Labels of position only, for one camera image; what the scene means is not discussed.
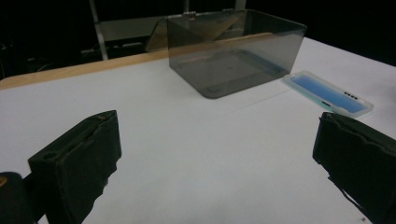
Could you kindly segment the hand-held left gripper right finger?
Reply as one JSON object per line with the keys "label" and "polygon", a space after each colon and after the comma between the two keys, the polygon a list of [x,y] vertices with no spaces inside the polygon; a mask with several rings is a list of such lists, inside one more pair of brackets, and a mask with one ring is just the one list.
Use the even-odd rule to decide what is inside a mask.
{"label": "hand-held left gripper right finger", "polygon": [[396,140],[346,116],[319,118],[313,159],[373,224],[396,224]]}

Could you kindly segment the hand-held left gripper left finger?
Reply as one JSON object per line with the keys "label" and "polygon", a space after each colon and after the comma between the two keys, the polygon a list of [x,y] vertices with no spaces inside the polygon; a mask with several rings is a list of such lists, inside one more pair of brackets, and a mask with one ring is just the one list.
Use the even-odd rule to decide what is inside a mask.
{"label": "hand-held left gripper left finger", "polygon": [[84,119],[29,158],[49,224],[82,224],[120,158],[115,110]]}

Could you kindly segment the clear container lid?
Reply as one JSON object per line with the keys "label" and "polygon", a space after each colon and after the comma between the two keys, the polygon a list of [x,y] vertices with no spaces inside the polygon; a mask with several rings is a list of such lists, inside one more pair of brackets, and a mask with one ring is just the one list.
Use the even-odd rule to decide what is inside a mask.
{"label": "clear container lid", "polygon": [[306,98],[336,114],[355,119],[374,109],[372,103],[308,71],[285,75],[282,81]]}

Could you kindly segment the transparent grey plastic box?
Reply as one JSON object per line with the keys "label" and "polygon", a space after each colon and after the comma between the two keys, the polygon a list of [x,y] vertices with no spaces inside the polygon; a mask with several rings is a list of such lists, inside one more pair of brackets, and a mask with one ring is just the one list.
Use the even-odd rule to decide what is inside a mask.
{"label": "transparent grey plastic box", "polygon": [[146,51],[201,95],[217,99],[288,75],[307,26],[257,10],[186,12],[156,22]]}

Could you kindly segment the white table mat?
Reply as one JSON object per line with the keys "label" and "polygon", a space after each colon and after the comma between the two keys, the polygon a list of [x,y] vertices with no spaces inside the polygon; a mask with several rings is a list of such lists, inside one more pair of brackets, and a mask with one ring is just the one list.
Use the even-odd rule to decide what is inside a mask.
{"label": "white table mat", "polygon": [[370,224],[313,160],[319,105],[279,80],[206,99],[165,52],[0,80],[0,172],[112,109],[122,156],[84,224]]}

